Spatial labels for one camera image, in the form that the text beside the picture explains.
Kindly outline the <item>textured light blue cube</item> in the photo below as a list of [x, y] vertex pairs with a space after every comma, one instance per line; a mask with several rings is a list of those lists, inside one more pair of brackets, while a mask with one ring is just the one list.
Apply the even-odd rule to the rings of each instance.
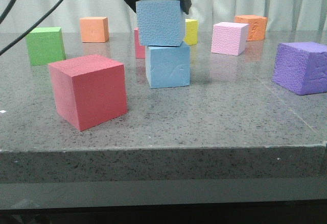
[[185, 15], [178, 0], [140, 0], [136, 2], [136, 16], [141, 45], [181, 45]]

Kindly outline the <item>smooth light blue cube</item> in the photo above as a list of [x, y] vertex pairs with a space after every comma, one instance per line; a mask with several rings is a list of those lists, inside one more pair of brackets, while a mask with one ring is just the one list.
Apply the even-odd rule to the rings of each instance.
[[146, 46], [146, 78], [151, 88], [183, 87], [190, 84], [190, 47]]

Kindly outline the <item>yellow foam cube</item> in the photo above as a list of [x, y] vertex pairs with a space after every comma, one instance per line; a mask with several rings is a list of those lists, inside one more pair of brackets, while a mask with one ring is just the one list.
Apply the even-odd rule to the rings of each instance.
[[195, 45], [198, 42], [198, 20], [185, 20], [185, 38], [184, 42], [188, 45]]

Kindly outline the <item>orange foam cube left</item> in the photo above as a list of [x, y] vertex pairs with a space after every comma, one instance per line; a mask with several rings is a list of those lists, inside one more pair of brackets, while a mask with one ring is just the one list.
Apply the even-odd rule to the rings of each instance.
[[79, 24], [83, 43], [104, 43], [109, 40], [107, 17], [82, 17]]

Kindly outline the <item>orange foam cube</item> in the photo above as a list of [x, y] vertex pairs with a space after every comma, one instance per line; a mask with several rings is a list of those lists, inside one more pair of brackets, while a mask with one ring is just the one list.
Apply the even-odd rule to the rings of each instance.
[[109, 40], [107, 17], [82, 17], [79, 24], [83, 43], [104, 43]]
[[268, 18], [257, 15], [236, 15], [234, 22], [249, 25], [247, 41], [259, 41], [265, 39]]

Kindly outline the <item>small red foam cube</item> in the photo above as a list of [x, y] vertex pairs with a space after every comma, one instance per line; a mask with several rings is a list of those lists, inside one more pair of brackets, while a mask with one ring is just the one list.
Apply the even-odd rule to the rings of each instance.
[[137, 59], [145, 58], [145, 47], [140, 44], [139, 41], [139, 29], [134, 29], [134, 47], [135, 47], [135, 57]]

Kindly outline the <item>pink foam cube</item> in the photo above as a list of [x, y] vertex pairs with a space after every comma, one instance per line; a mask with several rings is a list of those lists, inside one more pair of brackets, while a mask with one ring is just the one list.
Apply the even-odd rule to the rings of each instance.
[[249, 24], [220, 22], [213, 25], [211, 53], [238, 56], [246, 47]]

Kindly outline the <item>orange foam cube right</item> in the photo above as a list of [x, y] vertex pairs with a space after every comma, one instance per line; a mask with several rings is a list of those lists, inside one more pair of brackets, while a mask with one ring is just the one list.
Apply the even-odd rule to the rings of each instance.
[[234, 22], [249, 25], [247, 41], [259, 41], [265, 39], [268, 18], [257, 15], [236, 15]]

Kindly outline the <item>green foam cube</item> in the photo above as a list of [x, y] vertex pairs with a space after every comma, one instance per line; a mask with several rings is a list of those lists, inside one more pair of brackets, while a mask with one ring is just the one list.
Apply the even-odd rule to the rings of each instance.
[[61, 27], [35, 28], [25, 40], [32, 66], [66, 59]]

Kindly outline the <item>large red foam cube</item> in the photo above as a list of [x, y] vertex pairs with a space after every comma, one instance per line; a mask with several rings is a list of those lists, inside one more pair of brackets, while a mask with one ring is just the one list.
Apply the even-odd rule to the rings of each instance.
[[123, 63], [89, 55], [48, 67], [57, 112], [79, 131], [127, 113]]

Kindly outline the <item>grey-green curtain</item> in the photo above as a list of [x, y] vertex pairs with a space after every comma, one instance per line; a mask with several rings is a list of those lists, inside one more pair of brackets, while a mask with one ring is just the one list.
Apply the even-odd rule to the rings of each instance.
[[[44, 15], [58, 0], [17, 0], [1, 23], [2, 33], [20, 33]], [[209, 31], [236, 15], [268, 18], [267, 30], [314, 31], [326, 29], [326, 0], [191, 0], [189, 18], [199, 22], [199, 30]], [[85, 16], [106, 16], [111, 32], [131, 32], [136, 16], [123, 0], [64, 0], [42, 23], [60, 26], [65, 32], [79, 31], [78, 20]]]

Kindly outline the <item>purple foam cube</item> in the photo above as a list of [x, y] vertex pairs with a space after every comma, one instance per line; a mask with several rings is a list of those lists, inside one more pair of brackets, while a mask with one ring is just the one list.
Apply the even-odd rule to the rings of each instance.
[[297, 95], [326, 92], [326, 45], [279, 43], [272, 81]]

